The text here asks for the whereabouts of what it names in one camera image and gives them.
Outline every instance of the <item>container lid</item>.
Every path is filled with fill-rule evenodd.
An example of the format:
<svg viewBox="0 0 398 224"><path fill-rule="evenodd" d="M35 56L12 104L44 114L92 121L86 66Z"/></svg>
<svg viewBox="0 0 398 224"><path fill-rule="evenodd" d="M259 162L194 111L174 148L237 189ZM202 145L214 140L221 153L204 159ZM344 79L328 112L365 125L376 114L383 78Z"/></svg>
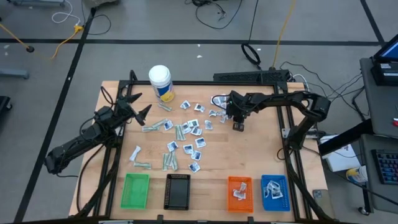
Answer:
<svg viewBox="0 0 398 224"><path fill-rule="evenodd" d="M149 79L157 85L167 84L170 80L169 69L164 65L155 65L149 70Z"/></svg>

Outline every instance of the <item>wooden tabletop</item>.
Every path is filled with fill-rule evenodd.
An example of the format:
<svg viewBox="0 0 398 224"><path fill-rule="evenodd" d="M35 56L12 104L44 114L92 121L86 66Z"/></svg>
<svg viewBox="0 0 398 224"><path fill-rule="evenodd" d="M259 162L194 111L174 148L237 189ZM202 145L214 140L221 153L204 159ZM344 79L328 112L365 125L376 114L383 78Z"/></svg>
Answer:
<svg viewBox="0 0 398 224"><path fill-rule="evenodd" d="M118 82L103 82L103 86L109 93L116 97ZM289 91L302 90L302 83L289 83ZM148 126L164 119L172 120L173 124L182 124L191 119L198 119L203 128L202 137L207 145L200 148L201 160L198 161L201 170L192 173L188 165L194 160L190 155L184 153L182 146L193 144L197 136L186 134L186 141L177 141L179 148L176 150L178 170L162 170L163 153L168 153L167 143L175 140L174 129L143 133L141 127L133 120L127 124L123 140L121 160L119 164L118 180L114 192L114 201L111 212L112 219L137 219L155 220L157 215L163 215L165 220L213 220L213 221L245 221L248 216L253 216L255 221L294 221L293 211L290 212L266 212L262 207L261 199L261 175L280 174L285 175L286 166L284 161L276 158L277 151L282 147L280 128L276 108L266 108L258 114L252 113L244 122L245 130L240 133L232 130L232 121L227 120L225 124L220 122L220 117L210 117L210 109L217 110L217 107L210 104L210 97L222 93L228 94L231 90L244 95L245 93L262 92L272 94L273 88L268 86L183 86L175 85L175 98L168 103L173 110L167 112L159 108L154 91L150 85L134 85L133 94L142 93L142 96L132 104L136 110L142 110L148 104L153 104L150 109L146 124ZM188 100L191 108L183 110L180 104ZM194 111L193 107L199 103L206 110L204 113ZM102 94L99 94L96 110L107 105ZM295 124L299 124L303 115L296 108L292 108ZM284 121L287 123L287 116L284 111ZM204 121L210 120L213 123L213 130L204 129ZM134 167L129 158L136 148L140 146L142 151L137 155L137 162L149 162L152 169L147 170L141 167ZM304 146L318 151L317 143L314 140L305 140ZM96 151L92 149L84 154L83 163ZM310 193L314 189L327 189L323 173L321 159L318 155L306 150L300 151L302 164ZM98 186L98 181L103 163L104 149L95 156L87 165L81 182L80 206L90 199ZM149 193L145 210L121 209L121 195L123 191L124 177L126 173L145 173L150 175ZM164 210L165 178L167 174L190 174L190 208L189 211ZM253 179L254 192L254 213L230 213L227 211L227 178L228 176L244 176ZM300 216L305 218L302 205L302 196L298 192L298 205ZM101 212L104 213L104 206L108 196L108 188L104 191L101 204ZM76 214L76 191L70 209L70 214Z"/></svg>

